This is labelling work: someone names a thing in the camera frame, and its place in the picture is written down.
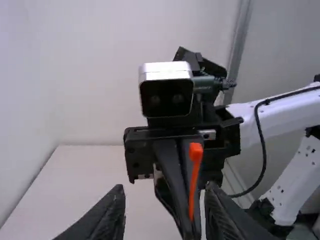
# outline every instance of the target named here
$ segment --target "white wall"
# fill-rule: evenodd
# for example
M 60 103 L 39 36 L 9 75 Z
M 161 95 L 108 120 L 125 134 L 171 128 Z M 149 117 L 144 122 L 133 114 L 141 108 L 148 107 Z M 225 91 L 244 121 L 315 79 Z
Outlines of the white wall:
M 28 0 L 57 84 L 60 140 L 121 144 L 146 124 L 138 66 L 178 47 L 226 66 L 238 0 Z
M 0 1 L 0 226 L 56 144 L 39 48 L 23 1 Z
M 300 88 L 320 73 L 320 1 L 253 2 L 238 86 L 232 99 L 234 103 Z M 293 157 L 301 136 L 302 132 L 298 131 L 268 141 L 266 175 L 253 191 L 255 197 L 272 186 Z M 229 162 L 239 171 L 246 185 L 251 186 L 261 171 L 261 146 L 244 150 L 241 156 L 231 158 Z
M 178 47 L 227 66 L 239 0 L 0 1 L 0 226 L 58 143 L 144 125 L 138 66 Z

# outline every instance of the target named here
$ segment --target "black mount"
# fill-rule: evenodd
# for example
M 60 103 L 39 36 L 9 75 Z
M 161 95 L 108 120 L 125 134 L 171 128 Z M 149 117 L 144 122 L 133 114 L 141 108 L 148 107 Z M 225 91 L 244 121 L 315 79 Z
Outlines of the black mount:
M 227 71 L 200 53 L 180 47 L 174 61 L 187 61 L 193 76 L 225 79 Z M 154 178 L 155 195 L 168 212 L 184 240 L 201 238 L 199 195 L 195 196 L 194 221 L 188 216 L 188 196 L 193 164 L 189 144 L 201 143 L 204 149 L 197 188 L 208 181 L 221 186 L 225 159 L 240 154 L 240 123 L 225 106 L 213 106 L 221 89 L 194 96 L 187 116 L 148 118 L 148 126 L 129 127 L 123 136 L 129 181 Z

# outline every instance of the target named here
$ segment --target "orange tab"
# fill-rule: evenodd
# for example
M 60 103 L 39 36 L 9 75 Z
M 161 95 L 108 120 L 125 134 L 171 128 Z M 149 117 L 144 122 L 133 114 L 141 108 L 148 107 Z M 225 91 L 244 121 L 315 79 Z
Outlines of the orange tab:
M 189 218 L 191 221 L 194 220 L 195 211 L 195 192 L 197 187 L 197 180 L 199 170 L 201 166 L 202 157 L 204 155 L 204 149 L 198 142 L 192 142 L 189 145 L 189 157 L 193 162 L 192 175 L 189 188 Z
M 189 157 L 193 162 L 199 162 L 202 160 L 204 149 L 198 142 L 192 142 L 189 145 Z

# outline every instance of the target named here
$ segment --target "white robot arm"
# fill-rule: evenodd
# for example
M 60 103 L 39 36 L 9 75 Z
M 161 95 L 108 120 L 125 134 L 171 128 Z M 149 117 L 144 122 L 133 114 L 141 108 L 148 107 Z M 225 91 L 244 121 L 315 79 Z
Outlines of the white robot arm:
M 261 141 L 255 114 L 263 139 L 320 125 L 320 82 L 268 99 L 228 107 L 231 114 L 244 120 L 240 125 L 242 149 Z M 259 199 L 268 199 L 272 205 L 270 216 L 276 225 L 292 226 L 299 210 L 319 185 L 320 139 L 305 136 L 281 176 Z
M 270 102 L 269 105 L 261 105 L 258 108 L 258 117 L 265 139 L 294 130 L 320 125 L 320 82 L 313 82 L 301 89 L 266 99 L 273 99 L 301 90 L 314 88 L 318 89 L 284 97 Z M 260 143 L 260 136 L 255 119 L 255 107 L 264 100 L 265 99 L 247 103 L 235 103 L 228 107 L 228 111 L 234 117 L 242 117 L 244 120 L 240 125 L 242 149 Z

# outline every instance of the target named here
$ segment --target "white table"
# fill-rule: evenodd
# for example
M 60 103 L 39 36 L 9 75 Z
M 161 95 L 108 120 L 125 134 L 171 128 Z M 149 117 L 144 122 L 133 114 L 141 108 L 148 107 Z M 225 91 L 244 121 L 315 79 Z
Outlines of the white table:
M 0 229 L 0 240 L 52 240 L 115 184 L 126 193 L 125 240 L 180 240 L 152 180 L 129 183 L 123 146 L 59 146 Z M 227 181 L 226 192 L 232 193 Z

